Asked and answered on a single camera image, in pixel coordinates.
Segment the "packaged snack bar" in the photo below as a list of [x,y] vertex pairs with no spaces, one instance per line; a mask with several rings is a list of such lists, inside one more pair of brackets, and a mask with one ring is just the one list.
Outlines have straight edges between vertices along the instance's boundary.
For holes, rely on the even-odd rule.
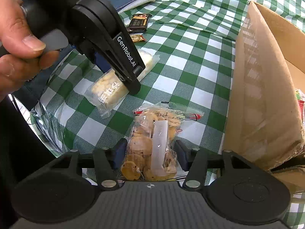
[[[146,68],[138,76],[141,81],[156,65],[159,56],[138,50]],[[102,118],[110,116],[111,110],[128,94],[128,89],[115,75],[113,69],[107,71],[94,84],[92,84],[85,92],[87,100],[96,106]]]
[[127,27],[129,33],[145,33],[151,14],[134,14]]
[[130,35],[130,37],[132,38],[133,43],[146,41],[146,39],[144,39],[144,37],[142,35],[139,35],[139,34],[133,34],[133,35]]

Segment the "snack package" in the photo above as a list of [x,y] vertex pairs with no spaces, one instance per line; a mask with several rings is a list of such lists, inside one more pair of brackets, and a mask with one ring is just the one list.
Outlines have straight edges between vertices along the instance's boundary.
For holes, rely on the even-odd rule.
[[[151,54],[138,50],[146,68],[138,76],[141,81],[159,61],[159,56],[152,56]],[[85,92],[87,100],[96,106],[102,118],[110,116],[111,110],[129,93],[128,89],[115,75],[113,69],[107,71],[94,84],[92,84]]]
[[298,99],[298,105],[301,113],[303,130],[305,131],[305,112],[304,112],[304,102],[305,94],[300,89],[295,89],[296,98]]
[[133,35],[130,35],[130,37],[132,38],[133,43],[146,41],[146,39],[144,39],[144,37],[142,35],[139,35],[139,34],[133,34]]
[[183,120],[197,120],[203,112],[191,114],[187,107],[172,103],[143,104],[135,114],[121,172],[127,180],[164,181],[174,178],[177,155],[172,150]]
[[127,32],[129,33],[145,33],[151,14],[134,14],[130,21]]

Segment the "green and white checkered tablecloth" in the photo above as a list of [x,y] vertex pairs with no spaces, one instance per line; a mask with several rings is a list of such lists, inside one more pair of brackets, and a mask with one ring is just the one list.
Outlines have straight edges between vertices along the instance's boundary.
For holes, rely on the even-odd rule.
[[[218,152],[225,132],[233,78],[235,38],[250,0],[157,0],[121,14],[126,25],[132,14],[151,13],[137,48],[160,55],[160,61],[141,81],[137,95],[127,95],[107,119],[83,96],[102,72],[85,56],[73,51],[54,72],[40,102],[32,111],[36,128],[57,154],[78,149],[110,148],[128,137],[132,111],[144,102],[173,101],[205,112],[203,118],[178,136],[190,147]],[[254,0],[277,12],[301,30],[305,0]],[[303,228],[304,206],[292,206],[290,226]]]

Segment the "screw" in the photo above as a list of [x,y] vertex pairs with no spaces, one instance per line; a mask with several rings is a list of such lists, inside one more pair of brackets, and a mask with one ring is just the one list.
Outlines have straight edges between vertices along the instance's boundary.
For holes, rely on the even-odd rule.
[[113,180],[105,180],[102,182],[102,186],[105,188],[113,188],[116,186],[116,181]]
[[186,183],[186,186],[188,186],[189,188],[198,188],[200,186],[200,182],[196,181],[196,180],[189,180]]

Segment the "cardboard box flap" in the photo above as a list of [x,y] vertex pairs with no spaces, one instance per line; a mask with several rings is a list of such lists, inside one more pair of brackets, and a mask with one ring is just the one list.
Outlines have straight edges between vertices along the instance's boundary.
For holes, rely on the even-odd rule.
[[305,34],[274,11],[261,4],[255,4],[274,35],[285,59],[305,73]]
[[292,194],[305,191],[305,165],[290,167],[272,174],[282,181]]
[[235,52],[224,148],[263,169],[272,169],[299,155],[304,139],[286,60],[254,2],[249,5]]
[[286,60],[287,67],[290,72],[293,85],[296,89],[305,91],[305,74],[295,65]]

